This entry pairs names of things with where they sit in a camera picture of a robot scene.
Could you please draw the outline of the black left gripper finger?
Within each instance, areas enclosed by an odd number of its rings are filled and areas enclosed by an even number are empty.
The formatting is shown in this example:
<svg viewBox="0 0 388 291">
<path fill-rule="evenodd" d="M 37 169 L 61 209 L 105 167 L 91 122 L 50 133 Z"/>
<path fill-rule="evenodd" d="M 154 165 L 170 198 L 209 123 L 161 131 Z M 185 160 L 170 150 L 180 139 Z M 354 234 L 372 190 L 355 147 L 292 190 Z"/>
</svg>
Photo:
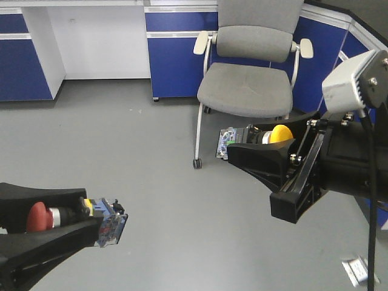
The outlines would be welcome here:
<svg viewBox="0 0 388 291">
<path fill-rule="evenodd" d="M 86 198 L 85 189 L 34 189 L 1 183 L 1 227 L 8 233 L 26 232 L 27 215 L 38 201 L 48 207 L 76 209 L 80 198 Z"/>
<path fill-rule="evenodd" d="M 60 263 L 98 240 L 101 218 L 43 232 L 1 235 L 1 290 L 30 290 Z"/>
</svg>

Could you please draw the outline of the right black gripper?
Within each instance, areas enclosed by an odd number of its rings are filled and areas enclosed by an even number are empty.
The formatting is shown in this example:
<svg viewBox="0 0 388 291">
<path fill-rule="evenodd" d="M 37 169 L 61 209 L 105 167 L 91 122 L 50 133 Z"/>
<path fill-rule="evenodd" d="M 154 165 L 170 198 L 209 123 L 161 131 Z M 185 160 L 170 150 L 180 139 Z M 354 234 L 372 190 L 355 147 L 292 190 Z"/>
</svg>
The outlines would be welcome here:
<svg viewBox="0 0 388 291">
<path fill-rule="evenodd" d="M 287 126 L 294 139 L 270 144 L 231 144 L 227 147 L 228 163 L 247 172 L 273 193 L 270 212 L 273 217 L 296 223 L 328 191 L 371 197 L 369 142 L 363 126 L 351 121 L 342 126 L 331 117 L 319 131 L 301 168 L 286 183 L 289 155 L 295 139 L 302 139 L 307 121 L 320 119 L 319 111 L 290 119 L 263 121 L 248 126 L 248 139 L 259 139 L 276 125 Z"/>
</svg>

